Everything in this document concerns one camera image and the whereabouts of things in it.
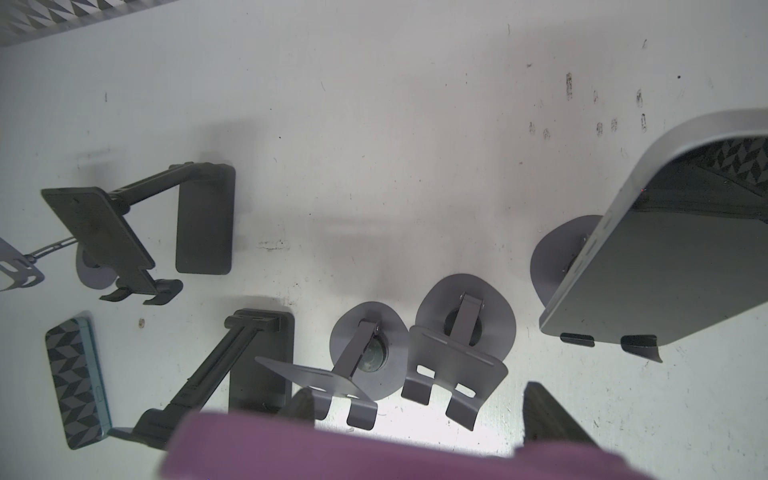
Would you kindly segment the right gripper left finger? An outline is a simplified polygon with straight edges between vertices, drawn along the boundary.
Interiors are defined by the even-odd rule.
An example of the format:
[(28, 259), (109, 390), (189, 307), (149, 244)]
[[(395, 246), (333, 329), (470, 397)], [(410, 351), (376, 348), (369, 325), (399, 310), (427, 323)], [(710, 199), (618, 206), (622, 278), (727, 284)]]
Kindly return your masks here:
[(276, 414), (276, 417), (283, 421), (300, 423), (302, 425), (314, 426), (315, 400), (313, 390), (309, 388), (300, 389)]

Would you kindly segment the grey round-base phone stand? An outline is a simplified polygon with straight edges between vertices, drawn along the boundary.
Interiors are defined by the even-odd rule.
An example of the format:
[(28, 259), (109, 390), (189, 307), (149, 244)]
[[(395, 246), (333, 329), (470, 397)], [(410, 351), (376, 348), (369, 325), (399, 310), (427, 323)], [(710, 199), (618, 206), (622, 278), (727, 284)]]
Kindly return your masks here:
[(1, 291), (24, 290), (42, 284), (52, 266), (45, 257), (65, 252), (70, 257), (70, 276), (92, 290), (104, 290), (117, 280), (117, 273), (89, 254), (74, 237), (64, 238), (36, 250), (18, 249), (1, 238)]

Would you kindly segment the black phone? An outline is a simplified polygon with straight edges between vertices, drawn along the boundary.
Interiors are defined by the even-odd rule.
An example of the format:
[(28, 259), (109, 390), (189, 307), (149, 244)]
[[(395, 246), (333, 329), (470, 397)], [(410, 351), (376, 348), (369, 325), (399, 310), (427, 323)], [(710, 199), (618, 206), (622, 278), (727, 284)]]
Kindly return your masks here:
[(350, 436), (249, 414), (189, 414), (168, 443), (162, 479), (642, 479), (594, 446), (536, 442), (481, 457)]
[(79, 450), (112, 428), (91, 315), (82, 312), (45, 334), (66, 445)]
[(767, 301), (767, 112), (720, 111), (656, 140), (539, 319), (566, 343), (664, 346)]

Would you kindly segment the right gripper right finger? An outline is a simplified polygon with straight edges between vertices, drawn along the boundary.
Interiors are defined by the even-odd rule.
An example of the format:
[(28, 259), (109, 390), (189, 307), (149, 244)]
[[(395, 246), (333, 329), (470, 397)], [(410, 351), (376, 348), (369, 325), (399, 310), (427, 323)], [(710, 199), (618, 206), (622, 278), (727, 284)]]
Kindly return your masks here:
[(523, 395), (525, 445), (533, 442), (597, 443), (539, 382), (528, 382)]

